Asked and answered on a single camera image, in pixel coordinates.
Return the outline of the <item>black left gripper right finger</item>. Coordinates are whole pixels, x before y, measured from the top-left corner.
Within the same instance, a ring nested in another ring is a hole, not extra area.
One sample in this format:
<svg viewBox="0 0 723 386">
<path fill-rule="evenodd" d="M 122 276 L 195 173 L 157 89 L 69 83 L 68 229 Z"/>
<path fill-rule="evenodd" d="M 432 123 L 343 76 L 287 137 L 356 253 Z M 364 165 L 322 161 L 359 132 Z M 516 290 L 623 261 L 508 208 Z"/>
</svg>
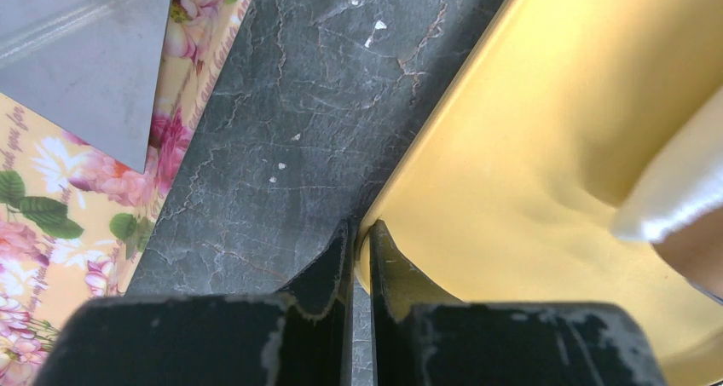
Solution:
<svg viewBox="0 0 723 386">
<path fill-rule="evenodd" d="M 464 302 L 369 230 L 377 385 L 663 385 L 638 324 L 601 302 Z"/>
</svg>

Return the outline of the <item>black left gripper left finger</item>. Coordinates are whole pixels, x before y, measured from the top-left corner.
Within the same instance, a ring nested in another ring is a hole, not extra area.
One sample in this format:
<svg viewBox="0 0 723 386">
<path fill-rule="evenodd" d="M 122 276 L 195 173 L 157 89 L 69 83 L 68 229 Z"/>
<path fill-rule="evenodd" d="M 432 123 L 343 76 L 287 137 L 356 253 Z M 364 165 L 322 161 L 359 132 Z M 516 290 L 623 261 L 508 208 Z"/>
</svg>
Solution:
<svg viewBox="0 0 723 386">
<path fill-rule="evenodd" d="M 98 297 L 68 320 L 38 385 L 347 385 L 354 227 L 265 294 Z"/>
</svg>

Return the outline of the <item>yellow cutting mat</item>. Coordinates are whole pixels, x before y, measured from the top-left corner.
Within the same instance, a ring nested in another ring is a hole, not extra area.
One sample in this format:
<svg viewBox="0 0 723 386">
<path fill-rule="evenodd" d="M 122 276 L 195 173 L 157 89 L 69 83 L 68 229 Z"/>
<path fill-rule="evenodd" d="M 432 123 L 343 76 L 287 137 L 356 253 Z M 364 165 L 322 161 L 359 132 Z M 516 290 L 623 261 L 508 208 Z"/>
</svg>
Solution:
<svg viewBox="0 0 723 386">
<path fill-rule="evenodd" d="M 465 301 L 610 302 L 672 385 L 722 379 L 722 307 L 610 221 L 722 84 L 722 0 L 505 0 L 361 222 Z"/>
</svg>

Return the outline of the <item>white dough ball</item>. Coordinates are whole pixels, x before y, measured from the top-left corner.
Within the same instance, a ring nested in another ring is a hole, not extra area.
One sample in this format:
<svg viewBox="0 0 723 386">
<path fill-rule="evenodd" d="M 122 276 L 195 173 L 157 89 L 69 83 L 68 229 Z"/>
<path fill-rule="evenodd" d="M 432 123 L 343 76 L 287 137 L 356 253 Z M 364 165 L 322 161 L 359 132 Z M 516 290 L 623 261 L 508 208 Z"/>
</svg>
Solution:
<svg viewBox="0 0 723 386">
<path fill-rule="evenodd" d="M 722 90 L 662 147 L 616 211 L 618 239 L 663 242 L 722 206 Z"/>
</svg>

